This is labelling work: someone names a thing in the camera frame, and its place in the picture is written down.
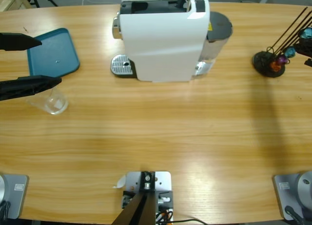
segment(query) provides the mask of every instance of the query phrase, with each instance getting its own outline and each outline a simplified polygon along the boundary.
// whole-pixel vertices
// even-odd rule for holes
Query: cup
[[[28,96],[26,102],[54,115],[62,113],[68,106],[67,99],[56,87]]]

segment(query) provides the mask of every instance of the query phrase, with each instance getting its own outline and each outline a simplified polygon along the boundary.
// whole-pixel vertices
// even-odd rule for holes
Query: label
[[[279,183],[279,188],[282,190],[290,189],[288,182]]]
[[[24,191],[24,184],[15,184],[14,191]]]
[[[213,26],[211,24],[211,22],[209,23],[209,26],[208,26],[208,31],[212,31],[213,30]]]

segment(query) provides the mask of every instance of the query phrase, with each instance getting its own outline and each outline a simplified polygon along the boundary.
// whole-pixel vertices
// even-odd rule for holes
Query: coffee machine lid
[[[233,32],[229,19],[218,12],[210,12],[210,24],[207,33],[207,40],[219,41],[227,39]]]

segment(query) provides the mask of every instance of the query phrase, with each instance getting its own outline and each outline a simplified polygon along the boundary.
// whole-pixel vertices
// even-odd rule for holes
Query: black stand
[[[275,59],[275,55],[270,52],[259,52],[254,55],[252,63],[256,71],[265,77],[275,78],[281,76],[285,72],[285,66],[282,65],[279,71],[273,71],[270,62]]]

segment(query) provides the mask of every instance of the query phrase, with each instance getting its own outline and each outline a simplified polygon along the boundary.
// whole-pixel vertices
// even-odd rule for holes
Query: metal rod
[[[276,50],[275,54],[277,54],[278,51],[280,51],[280,49],[285,48],[285,45],[288,44],[293,37],[298,33],[298,31],[302,28],[302,24],[305,22],[305,20],[307,19],[307,17],[311,14],[312,10],[304,17],[304,19],[298,24],[298,26],[293,30],[293,32],[291,32],[291,34],[284,40],[284,42],[278,47],[278,49]]]
[[[309,26],[312,23],[312,17],[310,17],[297,31],[296,33],[289,39],[289,41],[287,41],[287,43],[285,44],[284,47],[282,47],[280,50],[277,50],[275,52],[275,54],[281,55],[283,49],[285,49],[286,47],[289,47],[291,45],[293,45],[293,43],[297,40],[298,37],[298,33],[301,29]]]
[[[280,36],[280,38],[278,38],[278,40],[273,44],[273,46],[271,48],[273,48],[277,42],[279,42],[279,40],[286,34],[286,32],[288,32],[288,30],[294,25],[294,23],[298,20],[298,18],[301,17],[301,15],[307,10],[308,7],[305,7],[301,13],[298,15],[298,17],[292,22],[292,24],[290,24],[290,26],[287,28],[287,30]]]

